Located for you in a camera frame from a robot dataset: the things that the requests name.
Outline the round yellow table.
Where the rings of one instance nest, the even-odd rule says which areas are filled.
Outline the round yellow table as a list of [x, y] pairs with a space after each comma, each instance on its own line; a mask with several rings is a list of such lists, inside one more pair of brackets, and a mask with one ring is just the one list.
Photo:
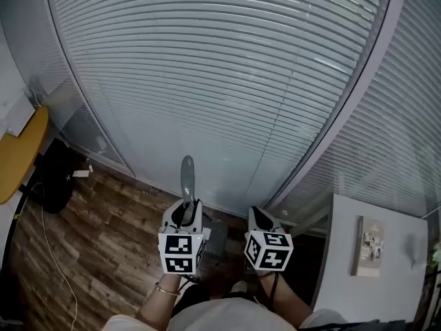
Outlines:
[[48, 129], [45, 106], [37, 108], [18, 137], [4, 134], [0, 140], [0, 204], [19, 189], [33, 166]]

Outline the black bag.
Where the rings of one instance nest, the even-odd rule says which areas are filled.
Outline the black bag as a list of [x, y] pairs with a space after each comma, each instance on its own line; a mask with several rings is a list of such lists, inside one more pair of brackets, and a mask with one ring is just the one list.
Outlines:
[[74, 189], [74, 153], [60, 139], [53, 139], [44, 154], [38, 154], [38, 187], [43, 209], [57, 214], [66, 207]]

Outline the white paper tag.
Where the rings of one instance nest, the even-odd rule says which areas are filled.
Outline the white paper tag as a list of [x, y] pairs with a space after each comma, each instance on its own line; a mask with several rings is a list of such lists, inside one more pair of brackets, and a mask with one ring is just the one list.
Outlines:
[[94, 169], [93, 169], [92, 165], [90, 164], [87, 169], [75, 170], [72, 173], [72, 176], [75, 178], [88, 178], [93, 173], [93, 171], [94, 171]]

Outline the person's left forearm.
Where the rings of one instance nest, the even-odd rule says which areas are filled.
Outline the person's left forearm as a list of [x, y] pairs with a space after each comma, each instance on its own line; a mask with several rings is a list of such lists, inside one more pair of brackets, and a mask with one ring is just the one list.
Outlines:
[[166, 330], [179, 295], [181, 275], [164, 274], [136, 313], [136, 318], [156, 330]]

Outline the white square table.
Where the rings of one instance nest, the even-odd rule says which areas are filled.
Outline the white square table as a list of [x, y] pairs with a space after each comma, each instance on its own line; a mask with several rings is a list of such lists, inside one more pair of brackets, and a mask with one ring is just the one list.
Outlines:
[[[384, 250], [378, 277], [351, 276], [358, 216], [385, 225]], [[404, 254], [408, 234], [422, 237], [428, 248], [425, 220], [368, 203], [334, 195], [325, 255], [316, 288], [314, 309], [331, 309], [347, 321], [405, 320], [418, 309], [424, 270], [412, 270]]]

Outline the white slatted window blind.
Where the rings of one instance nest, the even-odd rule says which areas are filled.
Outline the white slatted window blind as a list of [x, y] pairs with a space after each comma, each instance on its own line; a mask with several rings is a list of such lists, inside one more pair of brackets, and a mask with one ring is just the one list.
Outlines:
[[126, 175], [131, 170], [95, 117], [78, 85], [48, 0], [0, 0], [0, 21], [30, 98], [75, 149]]
[[245, 216], [309, 156], [386, 0], [48, 0], [72, 74], [137, 179]]
[[382, 61], [332, 142], [272, 212], [333, 194], [415, 217], [441, 205], [441, 0], [402, 0]]

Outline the grey partition post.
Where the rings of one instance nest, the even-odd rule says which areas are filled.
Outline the grey partition post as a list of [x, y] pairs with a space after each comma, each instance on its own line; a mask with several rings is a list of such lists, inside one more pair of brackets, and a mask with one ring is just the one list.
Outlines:
[[372, 27], [371, 31], [374, 39], [370, 50], [365, 53], [366, 60], [362, 66], [356, 68], [356, 75], [352, 77], [349, 86], [325, 123], [324, 128], [320, 131], [318, 138], [314, 140], [310, 149], [278, 191], [266, 203], [265, 209], [272, 210], [276, 208], [294, 190], [315, 166], [346, 124], [380, 67], [396, 29], [403, 3], [404, 0], [384, 0], [380, 7], [380, 11], [384, 15]]

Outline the person's white garment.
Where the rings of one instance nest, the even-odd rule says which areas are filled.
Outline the person's white garment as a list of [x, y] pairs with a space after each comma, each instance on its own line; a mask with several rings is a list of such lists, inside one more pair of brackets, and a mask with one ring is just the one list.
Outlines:
[[[321, 309], [309, 315], [299, 328], [345, 324], [338, 312]], [[126, 315], [115, 315], [102, 331], [157, 331]], [[166, 331], [297, 331], [294, 326], [263, 306], [243, 298], [214, 299], [185, 308], [170, 320]]]

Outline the black long-handled dustpan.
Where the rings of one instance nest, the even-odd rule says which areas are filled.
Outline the black long-handled dustpan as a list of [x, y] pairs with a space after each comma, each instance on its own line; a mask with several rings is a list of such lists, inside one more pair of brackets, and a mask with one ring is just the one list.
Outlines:
[[[186, 155], [181, 164], [181, 191], [184, 205], [198, 200], [195, 196], [194, 161], [190, 155]], [[204, 266], [219, 268], [226, 259], [226, 243], [228, 235], [227, 224], [206, 213], [203, 208], [202, 228], [205, 228], [206, 238]]]

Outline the person's right forearm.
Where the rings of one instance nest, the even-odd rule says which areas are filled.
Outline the person's right forearm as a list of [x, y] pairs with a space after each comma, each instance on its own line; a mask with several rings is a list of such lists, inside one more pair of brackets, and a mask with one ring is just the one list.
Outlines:
[[258, 276], [272, 310], [295, 328], [312, 314], [311, 308], [290, 288], [279, 272]]

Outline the grey paperback book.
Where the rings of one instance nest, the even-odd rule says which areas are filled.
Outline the grey paperback book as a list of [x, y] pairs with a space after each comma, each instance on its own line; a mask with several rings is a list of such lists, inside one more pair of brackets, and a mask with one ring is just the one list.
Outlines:
[[384, 223], [358, 216], [351, 276], [378, 277], [384, 248]]

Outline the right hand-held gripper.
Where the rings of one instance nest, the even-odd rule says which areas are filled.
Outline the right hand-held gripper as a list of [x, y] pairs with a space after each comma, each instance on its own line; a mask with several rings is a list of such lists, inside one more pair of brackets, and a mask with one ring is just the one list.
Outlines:
[[247, 227], [244, 254], [253, 269], [284, 271], [293, 252], [291, 235], [277, 233], [283, 232], [280, 222], [256, 206], [249, 208]]

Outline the black table leg frame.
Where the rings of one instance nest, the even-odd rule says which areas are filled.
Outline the black table leg frame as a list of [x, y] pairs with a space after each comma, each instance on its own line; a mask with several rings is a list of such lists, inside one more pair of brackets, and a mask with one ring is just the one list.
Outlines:
[[6, 203], [0, 203], [0, 281], [8, 275], [8, 261], [12, 238], [24, 205], [29, 197], [35, 197], [36, 184], [26, 187], [27, 192], [13, 194]]

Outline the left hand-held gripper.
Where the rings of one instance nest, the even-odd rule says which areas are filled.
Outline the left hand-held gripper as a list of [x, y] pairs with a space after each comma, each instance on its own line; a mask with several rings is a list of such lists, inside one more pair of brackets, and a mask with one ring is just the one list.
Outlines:
[[158, 251], [165, 274], [196, 274], [203, 256], [203, 202], [178, 200], [163, 213]]

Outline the white box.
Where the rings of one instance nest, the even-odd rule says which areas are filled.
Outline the white box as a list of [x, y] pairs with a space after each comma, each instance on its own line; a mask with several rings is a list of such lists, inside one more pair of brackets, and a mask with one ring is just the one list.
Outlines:
[[18, 137], [34, 113], [34, 106], [25, 94], [0, 101], [0, 138], [4, 134]]

